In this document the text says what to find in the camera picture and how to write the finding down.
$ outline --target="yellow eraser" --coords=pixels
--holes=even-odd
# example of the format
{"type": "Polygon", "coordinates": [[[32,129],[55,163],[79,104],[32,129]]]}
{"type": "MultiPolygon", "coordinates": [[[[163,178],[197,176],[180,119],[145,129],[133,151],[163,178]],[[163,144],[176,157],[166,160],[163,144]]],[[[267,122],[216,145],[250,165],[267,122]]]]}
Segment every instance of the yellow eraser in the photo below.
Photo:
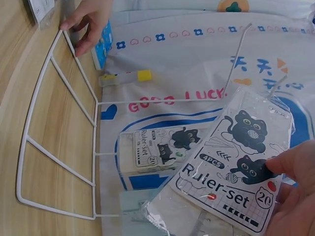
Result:
{"type": "Polygon", "coordinates": [[[150,70],[139,70],[138,71],[138,81],[148,81],[152,79],[152,74],[150,70]]]}

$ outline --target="hand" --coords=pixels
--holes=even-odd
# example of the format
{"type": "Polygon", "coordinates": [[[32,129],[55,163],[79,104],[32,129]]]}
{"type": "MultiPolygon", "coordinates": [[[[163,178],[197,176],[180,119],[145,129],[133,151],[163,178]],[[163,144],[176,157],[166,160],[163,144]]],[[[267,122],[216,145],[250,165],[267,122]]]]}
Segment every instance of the hand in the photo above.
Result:
{"type": "Polygon", "coordinates": [[[76,57],[95,46],[107,25],[113,0],[82,0],[78,8],[61,25],[62,30],[80,31],[87,24],[85,35],[75,45],[76,57]]]}
{"type": "Polygon", "coordinates": [[[297,187],[282,184],[266,236],[315,236],[315,141],[307,141],[266,162],[297,187]]]}

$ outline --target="white wire frame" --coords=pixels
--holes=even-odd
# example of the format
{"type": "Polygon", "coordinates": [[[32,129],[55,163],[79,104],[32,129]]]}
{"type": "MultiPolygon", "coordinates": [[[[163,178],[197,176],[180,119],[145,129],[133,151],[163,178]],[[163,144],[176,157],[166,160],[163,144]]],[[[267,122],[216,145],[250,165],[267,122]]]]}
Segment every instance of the white wire frame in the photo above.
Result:
{"type": "MultiPolygon", "coordinates": [[[[226,91],[226,88],[229,84],[232,72],[235,68],[235,64],[236,64],[236,59],[238,58],[241,46],[242,46],[242,42],[245,36],[246,31],[250,28],[252,24],[250,23],[243,31],[241,40],[240,40],[240,44],[238,46],[237,52],[236,52],[236,56],[235,56],[235,60],[234,63],[232,65],[232,68],[230,70],[227,82],[225,84],[224,90],[223,92],[226,91]]],[[[171,100],[172,102],[205,102],[205,101],[218,101],[221,100],[222,98],[219,99],[176,99],[176,100],[171,100]]],[[[125,104],[125,103],[150,103],[150,102],[154,102],[154,101],[143,101],[143,100],[139,100],[139,101],[115,101],[115,102],[98,102],[97,97],[94,93],[94,90],[91,87],[91,84],[84,72],[84,69],[81,65],[81,62],[79,61],[79,59],[75,56],[74,53],[74,48],[72,46],[72,43],[70,41],[70,38],[67,34],[67,32],[63,32],[62,30],[60,30],[55,39],[54,42],[51,46],[51,48],[49,49],[49,52],[47,54],[47,57],[45,59],[44,65],[41,69],[41,72],[39,74],[39,78],[37,80],[35,89],[34,89],[34,93],[33,96],[31,98],[31,104],[30,104],[30,108],[27,114],[27,119],[26,119],[26,123],[25,123],[25,127],[24,127],[24,131],[23,131],[23,135],[22,135],[22,142],[21,142],[21,149],[20,149],[20,155],[19,155],[19,163],[18,163],[18,172],[17,172],[17,184],[16,184],[16,194],[17,194],[17,198],[21,203],[24,203],[26,205],[32,206],[32,207],[36,207],[39,209],[43,209],[46,211],[51,211],[54,213],[58,213],[58,214],[63,214],[63,215],[68,215],[68,216],[73,216],[73,217],[77,217],[77,218],[81,218],[81,219],[86,219],[86,220],[95,220],[97,217],[119,217],[118,214],[97,214],[96,213],[96,199],[95,199],[95,188],[96,188],[96,182],[95,182],[95,157],[96,156],[114,156],[116,155],[116,153],[96,153],[95,151],[95,147],[96,147],[96,128],[97,128],[97,112],[98,112],[98,107],[101,105],[108,105],[108,104],[125,104]],[[58,40],[60,38],[60,36],[62,35],[62,33],[65,36],[65,39],[67,41],[67,44],[69,45],[69,48],[72,52],[72,55],[74,56],[74,59],[79,67],[79,70],[84,78],[84,81],[86,82],[94,100],[95,100],[95,109],[94,109],[94,117],[90,117],[89,113],[87,112],[87,110],[85,109],[85,107],[82,105],[80,99],[78,98],[78,96],[75,94],[74,90],[72,89],[70,83],[68,82],[67,78],[65,77],[65,75],[63,74],[61,68],[59,67],[58,63],[56,62],[53,52],[54,49],[58,43],[58,40]],[[71,95],[73,96],[73,98],[75,99],[75,101],[77,102],[78,106],[81,108],[82,112],[84,113],[84,115],[87,117],[87,119],[90,121],[90,123],[93,126],[93,154],[92,154],[92,181],[86,179],[85,177],[83,177],[82,175],[80,175],[79,173],[77,173],[75,170],[73,170],[72,168],[70,168],[69,166],[67,166],[65,163],[63,163],[61,160],[59,160],[57,157],[55,157],[53,154],[51,154],[49,151],[47,151],[43,146],[41,146],[39,143],[37,143],[32,137],[29,136],[29,128],[30,128],[30,124],[31,124],[31,119],[32,119],[32,115],[33,115],[33,111],[34,111],[34,107],[35,107],[35,103],[37,100],[37,96],[40,90],[40,86],[42,84],[47,66],[49,62],[52,62],[53,66],[55,67],[55,69],[57,70],[59,76],[61,77],[62,81],[64,82],[64,84],[66,85],[66,87],[68,88],[69,92],[71,93],[71,95]],[[90,185],[92,187],[92,207],[93,207],[93,215],[92,216],[86,216],[86,215],[80,215],[77,213],[73,213],[73,212],[69,212],[69,211],[65,211],[65,210],[60,210],[60,209],[56,209],[54,207],[50,207],[50,206],[46,206],[43,204],[39,204],[36,202],[33,202],[31,200],[25,199],[22,196],[22,177],[23,177],[23,164],[24,164],[24,157],[25,157],[25,149],[26,149],[26,144],[30,143],[32,144],[33,147],[35,147],[36,149],[38,149],[40,152],[42,152],[44,155],[46,155],[47,157],[49,157],[51,160],[53,160],[55,163],[57,163],[58,165],[60,165],[61,167],[63,167],[65,170],[67,170],[68,172],[70,172],[71,174],[73,174],[74,176],[76,176],[77,178],[81,179],[82,181],[84,181],[85,183],[87,183],[88,185],[90,185]]]]}

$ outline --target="wooden table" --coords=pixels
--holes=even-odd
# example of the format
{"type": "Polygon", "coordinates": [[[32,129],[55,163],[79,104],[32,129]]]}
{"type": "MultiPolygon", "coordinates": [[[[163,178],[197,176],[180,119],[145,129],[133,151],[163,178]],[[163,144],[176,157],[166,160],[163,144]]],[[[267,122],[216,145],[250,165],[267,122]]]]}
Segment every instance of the wooden table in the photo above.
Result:
{"type": "MultiPolygon", "coordinates": [[[[51,26],[41,31],[30,20],[27,0],[24,2],[26,5],[22,0],[0,0],[0,236],[100,236],[99,219],[55,214],[24,206],[16,199],[17,164],[27,112],[62,18],[58,1],[51,26]]],[[[95,102],[63,35],[54,57],[92,115],[95,102]]],[[[79,60],[100,100],[91,54],[79,60]]],[[[90,122],[50,62],[35,104],[30,136],[91,180],[92,132],[90,122]]],[[[92,215],[92,188],[30,144],[26,146],[22,195],[51,207],[92,215]]]]}

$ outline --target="black cat illustration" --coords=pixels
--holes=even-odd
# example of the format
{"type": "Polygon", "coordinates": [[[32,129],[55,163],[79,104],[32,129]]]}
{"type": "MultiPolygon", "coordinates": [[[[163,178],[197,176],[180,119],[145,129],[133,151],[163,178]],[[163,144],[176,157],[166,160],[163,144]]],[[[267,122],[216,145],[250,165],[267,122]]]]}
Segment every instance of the black cat illustration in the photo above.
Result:
{"type": "Polygon", "coordinates": [[[267,125],[263,120],[253,119],[246,111],[240,110],[235,116],[236,124],[232,128],[233,119],[228,116],[224,118],[231,122],[227,131],[237,142],[256,150],[258,153],[263,153],[266,150],[263,142],[267,135],[267,125]]]}
{"type": "Polygon", "coordinates": [[[169,160],[176,160],[175,157],[170,158],[173,152],[169,148],[168,144],[158,144],[157,147],[158,147],[159,156],[162,159],[163,165],[169,160]]]}
{"type": "Polygon", "coordinates": [[[172,140],[175,141],[174,147],[190,150],[189,145],[191,143],[198,143],[200,140],[200,138],[197,137],[197,133],[197,129],[186,130],[186,127],[183,127],[183,130],[176,131],[172,135],[172,140]]]}
{"type": "Polygon", "coordinates": [[[267,168],[265,162],[266,160],[264,159],[252,161],[248,155],[245,155],[238,159],[237,168],[233,168],[230,171],[231,173],[242,172],[246,176],[242,178],[245,184],[261,183],[278,176],[267,168]]]}

